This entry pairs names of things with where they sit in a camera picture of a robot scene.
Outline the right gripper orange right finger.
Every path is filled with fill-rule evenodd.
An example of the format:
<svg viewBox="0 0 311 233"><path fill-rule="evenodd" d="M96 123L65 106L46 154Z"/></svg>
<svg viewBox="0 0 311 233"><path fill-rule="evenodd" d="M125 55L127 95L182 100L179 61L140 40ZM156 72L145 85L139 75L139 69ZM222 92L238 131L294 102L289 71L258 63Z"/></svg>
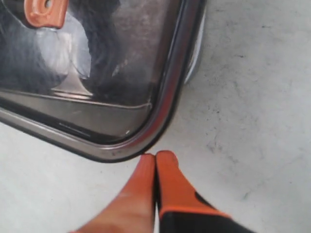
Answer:
<svg viewBox="0 0 311 233"><path fill-rule="evenodd" d="M155 156L161 233L249 233L207 202L181 172L176 155L168 150Z"/></svg>

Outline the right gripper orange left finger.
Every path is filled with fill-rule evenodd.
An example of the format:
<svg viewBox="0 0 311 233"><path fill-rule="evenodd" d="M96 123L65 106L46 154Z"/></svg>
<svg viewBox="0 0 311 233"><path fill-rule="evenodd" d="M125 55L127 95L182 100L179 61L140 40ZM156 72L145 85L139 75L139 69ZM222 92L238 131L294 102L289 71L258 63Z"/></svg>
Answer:
<svg viewBox="0 0 311 233"><path fill-rule="evenodd" d="M155 223L155 156L144 154L118 195L76 233L152 233Z"/></svg>

